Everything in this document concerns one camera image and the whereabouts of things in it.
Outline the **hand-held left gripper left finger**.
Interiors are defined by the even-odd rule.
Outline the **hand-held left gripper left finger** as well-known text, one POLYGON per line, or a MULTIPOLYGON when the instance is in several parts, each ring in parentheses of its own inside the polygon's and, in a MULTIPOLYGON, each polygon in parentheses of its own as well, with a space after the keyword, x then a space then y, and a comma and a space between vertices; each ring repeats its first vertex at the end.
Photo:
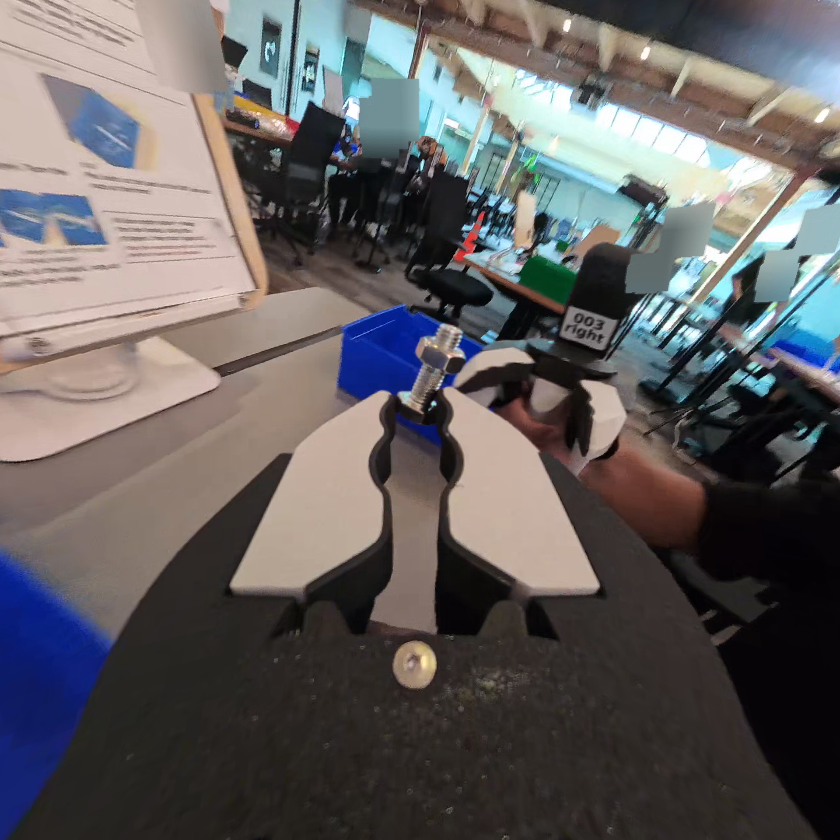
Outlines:
POLYGON ((234 572, 234 596, 279 597, 306 612, 335 605, 364 634, 393 573, 391 446, 385 391, 330 419, 296 447, 234 572))

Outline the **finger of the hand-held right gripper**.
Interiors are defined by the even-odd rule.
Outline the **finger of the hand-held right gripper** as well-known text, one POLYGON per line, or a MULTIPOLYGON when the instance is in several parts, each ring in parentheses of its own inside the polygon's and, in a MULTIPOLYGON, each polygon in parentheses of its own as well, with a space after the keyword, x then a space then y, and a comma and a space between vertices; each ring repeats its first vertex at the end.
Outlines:
POLYGON ((501 407, 522 395, 534 365, 531 355, 518 346, 488 348, 465 363, 453 387, 483 407, 501 407))
POLYGON ((591 461, 607 458, 616 450, 627 414, 615 386, 602 381, 580 381, 568 407, 567 467, 578 476, 591 461))

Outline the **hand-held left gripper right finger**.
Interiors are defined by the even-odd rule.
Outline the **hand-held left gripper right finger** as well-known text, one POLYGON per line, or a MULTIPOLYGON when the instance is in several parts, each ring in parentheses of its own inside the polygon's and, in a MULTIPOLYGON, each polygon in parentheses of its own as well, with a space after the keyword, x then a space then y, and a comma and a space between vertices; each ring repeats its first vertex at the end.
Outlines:
POLYGON ((477 635, 491 610, 602 591, 539 450, 455 388, 437 398, 445 488, 437 529, 435 620, 477 635))

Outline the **silver hex bolt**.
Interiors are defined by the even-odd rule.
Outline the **silver hex bolt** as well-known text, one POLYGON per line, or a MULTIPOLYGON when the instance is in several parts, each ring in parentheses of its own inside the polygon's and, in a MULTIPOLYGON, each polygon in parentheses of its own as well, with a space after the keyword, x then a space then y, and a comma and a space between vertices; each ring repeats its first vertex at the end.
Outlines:
MULTIPOLYGON (((426 337, 434 337, 437 343, 442 343, 444 346, 461 349, 463 332, 455 325, 441 323, 434 335, 426 337)), ((412 388, 409 391, 399 392, 396 396, 399 414, 414 424, 431 424, 436 411, 436 394, 448 376, 443 376, 440 372, 421 364, 412 388)))

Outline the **blue plastic bin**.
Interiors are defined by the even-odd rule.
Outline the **blue plastic bin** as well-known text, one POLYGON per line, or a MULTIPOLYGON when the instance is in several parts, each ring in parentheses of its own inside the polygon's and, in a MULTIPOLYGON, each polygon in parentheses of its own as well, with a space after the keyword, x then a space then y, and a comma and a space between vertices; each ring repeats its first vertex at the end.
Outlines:
POLYGON ((1 838, 62 760, 109 640, 51 586, 1 553, 1 838))
POLYGON ((419 425, 393 414, 388 398, 380 395, 411 390, 421 369, 417 345, 420 339, 434 336, 439 327, 440 322, 406 306, 379 311, 343 326, 337 386, 360 405, 348 409, 353 420, 341 423, 344 430, 365 428, 367 438, 375 440, 388 428, 395 432, 403 427, 415 439, 440 446, 436 425, 419 425))

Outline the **person's right forearm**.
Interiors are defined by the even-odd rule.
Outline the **person's right forearm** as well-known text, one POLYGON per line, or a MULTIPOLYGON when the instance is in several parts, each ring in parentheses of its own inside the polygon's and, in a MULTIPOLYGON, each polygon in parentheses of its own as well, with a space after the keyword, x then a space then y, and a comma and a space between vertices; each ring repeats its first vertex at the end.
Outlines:
POLYGON ((765 759, 820 838, 839 835, 839 494, 836 482, 704 484, 621 448, 585 485, 649 546, 771 600, 720 656, 765 759))

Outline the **person's right hand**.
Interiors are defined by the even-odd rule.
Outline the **person's right hand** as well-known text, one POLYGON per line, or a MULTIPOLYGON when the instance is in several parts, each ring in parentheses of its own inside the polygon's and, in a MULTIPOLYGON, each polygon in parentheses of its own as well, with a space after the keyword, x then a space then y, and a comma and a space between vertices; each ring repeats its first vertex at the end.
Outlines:
POLYGON ((531 408, 531 393, 522 392, 516 399, 496 408, 495 414, 515 427, 541 453, 561 462, 581 481, 588 481, 592 465, 566 444, 569 404, 561 405, 547 423, 532 416, 531 408))

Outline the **wooden board stand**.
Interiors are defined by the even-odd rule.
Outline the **wooden board stand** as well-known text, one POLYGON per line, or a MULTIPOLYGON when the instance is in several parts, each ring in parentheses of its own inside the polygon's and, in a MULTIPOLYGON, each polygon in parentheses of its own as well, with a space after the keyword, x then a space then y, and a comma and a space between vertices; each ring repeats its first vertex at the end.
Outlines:
POLYGON ((621 235, 619 229, 604 224, 596 225, 571 249, 571 254, 577 259, 583 259, 593 247, 614 245, 621 235))
POLYGON ((516 214, 513 227, 513 247, 518 250, 529 249, 534 240, 534 219, 536 216, 535 195, 521 190, 516 198, 516 214))

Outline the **green plastic bin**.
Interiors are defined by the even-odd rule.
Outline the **green plastic bin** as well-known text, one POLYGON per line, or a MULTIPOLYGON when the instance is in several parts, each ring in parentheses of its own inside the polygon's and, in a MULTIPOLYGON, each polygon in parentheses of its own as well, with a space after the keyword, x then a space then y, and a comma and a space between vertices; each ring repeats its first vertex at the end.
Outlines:
POLYGON ((533 255, 521 267, 518 284, 559 305, 569 302, 577 272, 552 259, 533 255))

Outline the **wooden-edged table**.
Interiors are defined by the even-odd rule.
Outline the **wooden-edged table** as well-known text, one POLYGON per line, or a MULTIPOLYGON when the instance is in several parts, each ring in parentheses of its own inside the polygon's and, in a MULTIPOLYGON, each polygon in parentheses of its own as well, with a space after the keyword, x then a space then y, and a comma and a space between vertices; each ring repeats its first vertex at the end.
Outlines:
POLYGON ((564 314, 565 305, 563 303, 523 286, 518 275, 507 271, 499 260, 491 259, 492 256, 493 254, 490 252, 466 255, 463 258, 463 265, 477 270, 491 285, 516 302, 523 302, 529 306, 540 308, 554 316, 564 314))

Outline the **black office chair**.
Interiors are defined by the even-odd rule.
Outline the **black office chair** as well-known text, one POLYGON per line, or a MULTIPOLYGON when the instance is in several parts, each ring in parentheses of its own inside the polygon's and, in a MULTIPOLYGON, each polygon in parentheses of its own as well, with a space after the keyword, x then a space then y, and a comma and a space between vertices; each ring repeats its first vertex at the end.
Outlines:
POLYGON ((309 102, 297 131, 280 156, 280 167, 268 171, 260 185, 261 203, 271 206, 267 222, 271 237, 281 237, 291 251, 294 267, 302 267, 317 244, 326 203, 326 174, 344 121, 309 102))
POLYGON ((493 298, 493 291, 467 269, 451 266, 465 239, 467 181, 440 171, 430 184, 422 215, 422 236, 404 276, 426 293, 426 302, 437 301, 436 311, 426 308, 426 314, 457 325, 464 308, 485 307, 493 298))

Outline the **white board stand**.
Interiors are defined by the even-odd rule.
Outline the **white board stand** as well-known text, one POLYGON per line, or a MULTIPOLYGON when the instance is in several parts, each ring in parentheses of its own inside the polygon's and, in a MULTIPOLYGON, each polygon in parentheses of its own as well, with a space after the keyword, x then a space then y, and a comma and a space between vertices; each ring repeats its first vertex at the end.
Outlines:
POLYGON ((221 379, 159 337, 2 374, 1 461, 66 452, 210 393, 221 379))

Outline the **wooden-topped table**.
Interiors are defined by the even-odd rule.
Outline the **wooden-topped table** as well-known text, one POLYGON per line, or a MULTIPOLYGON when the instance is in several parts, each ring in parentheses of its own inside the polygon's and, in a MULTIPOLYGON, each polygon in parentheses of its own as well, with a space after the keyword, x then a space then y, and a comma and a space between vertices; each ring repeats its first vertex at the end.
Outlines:
POLYGON ((228 133, 257 140, 272 149, 289 147, 295 137, 295 130, 284 119, 275 119, 268 114, 239 108, 225 111, 222 125, 228 133))

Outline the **printed instruction sheet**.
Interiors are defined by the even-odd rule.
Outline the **printed instruction sheet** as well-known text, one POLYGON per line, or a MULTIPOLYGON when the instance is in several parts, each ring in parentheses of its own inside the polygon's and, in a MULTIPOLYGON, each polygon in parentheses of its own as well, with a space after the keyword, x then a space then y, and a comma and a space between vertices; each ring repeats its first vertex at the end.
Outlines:
POLYGON ((253 286, 139 2, 2 2, 2 338, 253 286))

